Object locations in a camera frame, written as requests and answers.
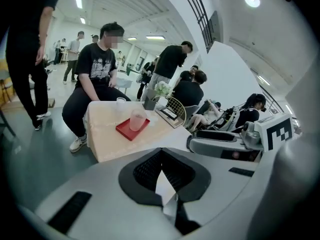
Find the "gray floor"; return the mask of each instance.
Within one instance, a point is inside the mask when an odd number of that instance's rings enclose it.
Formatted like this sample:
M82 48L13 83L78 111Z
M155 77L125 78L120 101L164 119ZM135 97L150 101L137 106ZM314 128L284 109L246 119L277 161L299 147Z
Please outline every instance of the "gray floor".
M75 136L62 120L62 107L50 111L40 131L24 110L5 113L17 135L12 138L6 129L1 143L9 183L17 202L31 211L61 184L97 163L87 146L70 153Z

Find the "white ceiling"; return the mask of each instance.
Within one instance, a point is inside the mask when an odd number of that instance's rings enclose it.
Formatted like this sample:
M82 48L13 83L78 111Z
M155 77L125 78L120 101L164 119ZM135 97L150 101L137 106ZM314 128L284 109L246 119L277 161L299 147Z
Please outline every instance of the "white ceiling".
M245 0L224 0L230 41L244 61L271 86L272 93L286 94L306 72L319 44L293 2L260 0L257 8Z
M187 33L179 31L181 21L168 10L167 0L82 0L83 9L75 0L59 0L57 7L66 21L80 23L80 17L95 28L106 23L118 22L125 29L124 36L136 37L138 47L158 55L172 44L180 44ZM147 35L164 36L165 40L148 40Z

